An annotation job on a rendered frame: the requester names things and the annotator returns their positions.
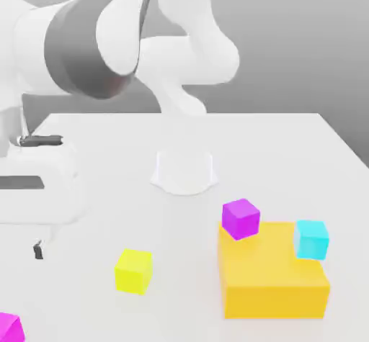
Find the small magenta cube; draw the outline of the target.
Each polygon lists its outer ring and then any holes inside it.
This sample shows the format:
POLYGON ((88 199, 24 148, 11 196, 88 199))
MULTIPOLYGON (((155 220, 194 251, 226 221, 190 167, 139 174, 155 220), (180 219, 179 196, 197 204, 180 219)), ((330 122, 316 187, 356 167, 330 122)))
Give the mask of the small magenta cube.
POLYGON ((0 312, 0 342, 25 342, 25 333, 18 315, 0 312))

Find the large orange box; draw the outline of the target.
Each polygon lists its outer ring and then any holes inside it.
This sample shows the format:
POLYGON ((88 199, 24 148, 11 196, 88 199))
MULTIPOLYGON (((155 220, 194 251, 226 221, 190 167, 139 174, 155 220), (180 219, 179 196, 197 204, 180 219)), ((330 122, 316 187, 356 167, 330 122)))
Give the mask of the large orange box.
POLYGON ((321 263, 297 258, 292 222, 262 222, 234 240, 218 229, 218 268, 227 319, 320 319, 330 283, 321 263))

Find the small yellow cube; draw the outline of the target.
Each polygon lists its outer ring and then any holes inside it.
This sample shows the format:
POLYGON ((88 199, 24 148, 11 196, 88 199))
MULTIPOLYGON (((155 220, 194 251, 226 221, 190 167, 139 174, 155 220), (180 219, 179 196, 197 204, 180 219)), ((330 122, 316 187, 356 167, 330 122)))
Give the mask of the small yellow cube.
POLYGON ((146 293, 152 275, 152 253, 126 248, 115 264, 116 290, 143 295, 146 293))

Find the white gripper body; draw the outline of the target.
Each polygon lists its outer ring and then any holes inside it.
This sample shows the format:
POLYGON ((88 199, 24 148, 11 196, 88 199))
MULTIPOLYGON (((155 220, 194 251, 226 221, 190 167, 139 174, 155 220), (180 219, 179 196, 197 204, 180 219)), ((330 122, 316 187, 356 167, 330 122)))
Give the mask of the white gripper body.
POLYGON ((11 148, 0 158, 0 224, 64 225, 83 212, 72 145, 11 148))

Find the small cyan cube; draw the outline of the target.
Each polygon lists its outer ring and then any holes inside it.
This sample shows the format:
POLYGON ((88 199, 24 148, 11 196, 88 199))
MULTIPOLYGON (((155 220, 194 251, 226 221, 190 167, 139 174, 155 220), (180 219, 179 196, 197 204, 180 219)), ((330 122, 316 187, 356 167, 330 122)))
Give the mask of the small cyan cube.
POLYGON ((325 222, 298 220, 295 223, 293 245, 297 258, 325 260, 329 247, 329 233, 325 222))

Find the small purple cube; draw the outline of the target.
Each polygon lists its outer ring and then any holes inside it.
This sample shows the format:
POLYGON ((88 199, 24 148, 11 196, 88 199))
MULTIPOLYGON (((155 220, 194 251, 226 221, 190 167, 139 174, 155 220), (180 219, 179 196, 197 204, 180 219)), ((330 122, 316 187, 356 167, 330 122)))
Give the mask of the small purple cube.
POLYGON ((234 240, 242 240, 259 232, 260 211, 247 199, 223 204, 222 227, 234 240))

